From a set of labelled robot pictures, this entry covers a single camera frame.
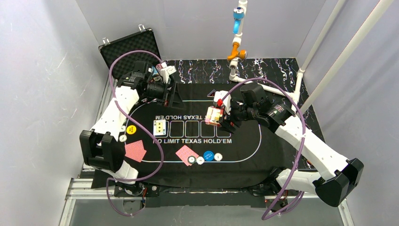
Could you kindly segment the red playing card box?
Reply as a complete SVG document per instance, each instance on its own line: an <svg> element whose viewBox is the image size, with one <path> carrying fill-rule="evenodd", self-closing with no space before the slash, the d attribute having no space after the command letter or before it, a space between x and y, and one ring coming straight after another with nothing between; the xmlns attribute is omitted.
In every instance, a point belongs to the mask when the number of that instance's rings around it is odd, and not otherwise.
<svg viewBox="0 0 399 226"><path fill-rule="evenodd" d="M205 123L207 125L220 127L221 124L219 122L220 118L223 118L224 107L218 108L214 106L210 106L207 109L207 113L205 116Z"/></svg>

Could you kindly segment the white grey poker chip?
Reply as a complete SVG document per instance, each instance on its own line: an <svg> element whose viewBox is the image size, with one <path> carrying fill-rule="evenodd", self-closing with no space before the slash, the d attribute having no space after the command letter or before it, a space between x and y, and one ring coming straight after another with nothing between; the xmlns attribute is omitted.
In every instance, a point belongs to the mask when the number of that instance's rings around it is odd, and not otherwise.
<svg viewBox="0 0 399 226"><path fill-rule="evenodd" d="M223 156L221 153L215 153L215 155L214 155L215 161L221 161L222 159L223 159Z"/></svg>
<svg viewBox="0 0 399 226"><path fill-rule="evenodd" d="M119 136L119 141L120 142L126 142L127 141L127 135L123 134L123 135Z"/></svg>

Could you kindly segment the blue small blind button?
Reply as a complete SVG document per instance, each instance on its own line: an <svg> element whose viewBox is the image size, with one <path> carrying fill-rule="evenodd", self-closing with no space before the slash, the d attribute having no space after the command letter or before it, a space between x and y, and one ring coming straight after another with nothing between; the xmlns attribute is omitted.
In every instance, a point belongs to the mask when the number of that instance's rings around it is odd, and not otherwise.
<svg viewBox="0 0 399 226"><path fill-rule="evenodd" d="M215 154L212 151L205 151L203 158L205 161L212 161L215 158Z"/></svg>

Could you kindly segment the yellow big blind button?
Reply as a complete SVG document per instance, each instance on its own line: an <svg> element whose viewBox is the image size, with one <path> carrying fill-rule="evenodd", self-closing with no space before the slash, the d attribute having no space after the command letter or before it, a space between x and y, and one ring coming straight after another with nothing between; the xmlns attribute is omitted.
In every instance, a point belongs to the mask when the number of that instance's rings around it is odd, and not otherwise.
<svg viewBox="0 0 399 226"><path fill-rule="evenodd" d="M133 134L136 133L136 131L137 131L137 128L136 128L135 125L130 125L130 126L127 126L127 127L126 127L126 133L127 133L128 135L133 135Z"/></svg>

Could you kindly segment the red backed playing card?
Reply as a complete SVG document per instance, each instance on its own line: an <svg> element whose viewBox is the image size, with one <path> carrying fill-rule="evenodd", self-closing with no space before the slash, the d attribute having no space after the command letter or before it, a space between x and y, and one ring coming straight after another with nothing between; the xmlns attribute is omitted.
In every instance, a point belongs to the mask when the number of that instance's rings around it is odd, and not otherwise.
<svg viewBox="0 0 399 226"><path fill-rule="evenodd" d="M196 158L199 157L199 155L196 152L194 152L191 148L189 148L186 145L182 146L178 151L176 151L176 155L186 166L192 165L189 164L187 161L189 156L195 156Z"/></svg>

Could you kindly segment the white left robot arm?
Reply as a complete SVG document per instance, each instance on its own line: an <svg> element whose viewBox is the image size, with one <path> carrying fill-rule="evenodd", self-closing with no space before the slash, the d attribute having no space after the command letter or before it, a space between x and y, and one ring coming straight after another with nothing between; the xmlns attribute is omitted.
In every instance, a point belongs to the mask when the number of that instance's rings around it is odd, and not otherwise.
<svg viewBox="0 0 399 226"><path fill-rule="evenodd" d="M133 185L138 171L125 161L125 150L119 145L119 134L134 105L142 100L156 100L159 105L179 108L184 104L173 78L175 66L166 62L156 67L146 61L136 61L132 71L117 77L115 97L100 119L80 134L84 163L101 170L122 183Z"/></svg>

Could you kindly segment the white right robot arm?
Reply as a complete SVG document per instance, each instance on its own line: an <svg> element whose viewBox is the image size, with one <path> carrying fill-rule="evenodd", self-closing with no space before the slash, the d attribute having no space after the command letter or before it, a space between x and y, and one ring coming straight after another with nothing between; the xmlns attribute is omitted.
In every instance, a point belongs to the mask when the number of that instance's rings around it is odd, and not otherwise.
<svg viewBox="0 0 399 226"><path fill-rule="evenodd" d="M314 172L285 169L272 170L267 178L275 191L297 190L317 195L329 206L337 207L358 185L364 164L348 159L318 138L284 103L274 103L258 83L240 87L242 99L228 91L213 91L214 104L208 108L207 123L233 133L244 121L256 121L284 139L315 167Z"/></svg>

